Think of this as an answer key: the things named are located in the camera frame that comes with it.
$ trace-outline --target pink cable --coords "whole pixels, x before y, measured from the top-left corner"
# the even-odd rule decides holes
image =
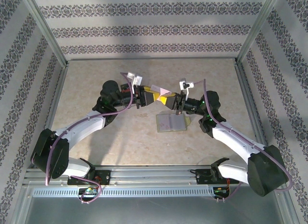
[[[194,84],[194,85],[198,85],[198,84],[200,84],[200,83],[202,83],[202,82],[203,82],[203,80],[194,82],[193,84]]]
[[[230,133],[233,133],[235,136],[237,136],[243,143],[249,144],[251,145],[253,148],[255,148],[256,150],[260,151],[262,154],[264,154],[265,156],[267,156],[269,159],[271,159],[288,177],[289,179],[289,186],[287,188],[284,189],[276,189],[275,191],[287,191],[290,190],[293,186],[293,180],[292,180],[292,176],[289,174],[289,172],[276,160],[274,159],[272,156],[270,156],[268,153],[266,153],[264,150],[260,149],[258,146],[255,146],[251,141],[247,140],[245,137],[243,137],[242,135],[240,135],[239,133],[235,132],[233,129],[231,130],[230,128],[224,126],[224,124],[220,123],[219,121],[217,121],[217,119],[215,119],[215,117],[213,116],[211,109],[210,109],[210,105],[208,102],[208,98],[207,98],[207,94],[206,94],[206,80],[203,80],[203,86],[204,86],[204,98],[205,98],[205,104],[206,104],[206,108],[207,108],[207,112],[208,115],[210,115],[210,117],[212,118],[212,120],[216,123],[216,124],[220,124],[222,127],[224,127],[226,130],[228,130]]]
[[[95,196],[94,198],[92,198],[90,201],[84,201],[83,198],[84,198],[84,195],[85,195],[86,193],[83,193],[83,194],[81,195],[81,197],[80,197],[81,203],[87,203],[87,204],[89,204],[89,203],[95,201],[95,200],[102,194],[102,187],[101,187],[101,185],[100,185],[98,182],[95,182],[95,181],[92,181],[92,180],[88,180],[88,179],[85,179],[85,178],[83,178],[83,177],[77,177],[77,176],[71,176],[71,177],[76,178],[76,179],[81,180],[81,181],[94,183],[94,184],[96,184],[96,185],[98,186],[98,191],[97,191],[96,196]]]
[[[58,141],[67,133],[67,131],[70,131],[72,128],[74,128],[76,125],[84,122],[84,121],[87,121],[88,119],[91,119],[91,118],[95,118],[95,117],[102,117],[102,116],[109,116],[109,115],[116,115],[116,114],[119,114],[119,113],[122,113],[126,110],[128,110],[130,108],[130,106],[132,105],[133,103],[133,93],[132,93],[132,86],[131,86],[131,83],[129,81],[129,79],[126,77],[127,73],[121,73],[121,75],[125,78],[125,80],[127,81],[128,83],[128,87],[130,89],[130,101],[129,101],[129,104],[127,107],[125,107],[124,109],[120,110],[120,111],[117,111],[117,112],[108,112],[108,113],[103,113],[103,114],[98,114],[98,115],[93,115],[91,117],[87,117],[87,118],[84,118],[74,124],[72,124],[70,127],[68,127],[65,131],[63,131],[58,137],[57,139],[54,141],[53,145],[51,146],[51,149],[50,149],[50,152],[49,152],[49,155],[48,155],[48,159],[47,159],[47,165],[46,165],[46,176],[45,176],[45,185],[49,185],[49,181],[50,181],[50,178],[49,178],[49,170],[50,170],[50,163],[51,163],[51,158],[52,158],[52,153],[58,143]]]
[[[243,184],[242,182],[239,182],[239,184],[237,185],[237,187],[235,188],[235,190],[234,190],[229,196],[227,196],[227,197],[225,198],[225,200],[228,200],[228,199],[232,198],[232,197],[234,196],[234,194],[240,189],[240,187],[241,187],[242,184]]]

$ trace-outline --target white bracket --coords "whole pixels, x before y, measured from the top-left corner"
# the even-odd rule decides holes
[[[129,79],[132,79],[132,81],[131,81],[131,88],[132,88],[133,94],[135,94],[134,86],[141,85],[142,76],[139,76],[138,74],[128,73],[127,77]]]
[[[218,169],[224,178],[232,178],[248,184],[247,164],[245,162],[227,160],[220,164]]]
[[[90,166],[81,159],[69,158],[67,169],[62,175],[84,177]]]
[[[259,151],[253,146],[250,146],[246,142],[239,139],[233,132],[228,131],[225,127],[235,131],[238,134],[241,134],[239,131],[234,129],[228,122],[221,122],[213,128],[213,137],[216,140],[226,144],[231,150],[236,152],[246,162],[246,164],[248,164],[248,158],[251,156],[251,154],[257,154],[259,153]],[[253,143],[254,146],[257,146],[260,149],[264,149],[264,145],[251,140],[243,134],[241,134],[241,136]]]
[[[76,125],[70,131],[68,131],[65,135],[63,135],[62,139],[65,139],[65,138],[67,139],[70,150],[76,143],[78,143],[79,141],[81,141],[82,139],[90,135],[91,133],[95,132],[96,130],[100,130],[105,126],[106,118],[102,116],[90,118],[92,116],[100,115],[100,114],[101,113],[97,111],[90,111],[85,117],[81,118],[81,120],[84,118],[88,118],[87,121],[84,121]],[[57,129],[56,135],[59,136],[65,130],[67,130],[67,128],[70,127],[71,125],[72,124],[66,127]]]
[[[186,99],[188,98],[188,95],[189,95],[189,88],[194,88],[194,83],[193,82],[189,82],[189,83],[186,83],[186,79],[183,78],[180,80],[180,90],[186,90]]]

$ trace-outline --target white wall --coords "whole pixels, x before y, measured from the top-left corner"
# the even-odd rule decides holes
[[[265,0],[36,0],[66,58],[236,57]]]
[[[62,68],[22,0],[0,0],[0,224],[9,223]]]
[[[267,142],[293,176],[300,223],[308,223],[307,10],[307,0],[277,0],[243,61]]]

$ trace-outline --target white arm segment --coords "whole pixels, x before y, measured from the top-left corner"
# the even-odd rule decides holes
[[[248,139],[250,142],[258,146],[260,149],[264,149],[264,145],[259,144],[243,134],[234,129],[228,122],[222,122],[224,126],[236,131],[238,134]],[[232,132],[226,130],[221,124],[217,124],[216,127],[213,128],[213,137],[227,145],[230,149],[236,152],[245,162],[248,164],[248,158],[252,153],[259,153],[258,150],[254,149],[251,145],[244,143],[237,136],[235,136]]]
[[[81,120],[84,119],[84,118],[87,118],[87,117],[98,115],[98,114],[101,114],[101,113],[99,113],[97,111],[91,111],[85,117],[81,118]],[[91,118],[87,121],[84,121],[84,122],[76,125],[70,131],[68,131],[68,133],[65,134],[62,138],[63,139],[66,138],[68,140],[69,149],[71,150],[71,148],[76,143],[78,143],[79,141],[84,139],[86,136],[90,135],[91,133],[95,132],[96,130],[102,129],[105,126],[105,120],[106,120],[106,118],[104,118],[104,117]],[[59,136],[63,131],[65,131],[71,125],[72,124],[70,124],[70,125],[68,125],[64,128],[56,130],[56,135]]]
[[[68,167],[62,175],[84,177],[90,166],[81,159],[69,158]]]
[[[247,164],[227,160],[218,166],[221,176],[248,184]]]

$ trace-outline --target perforated metal strip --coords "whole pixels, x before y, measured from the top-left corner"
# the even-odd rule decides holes
[[[36,188],[33,197],[76,197],[78,188]],[[212,187],[164,187],[164,188],[103,188],[101,197],[204,197],[213,196]]]

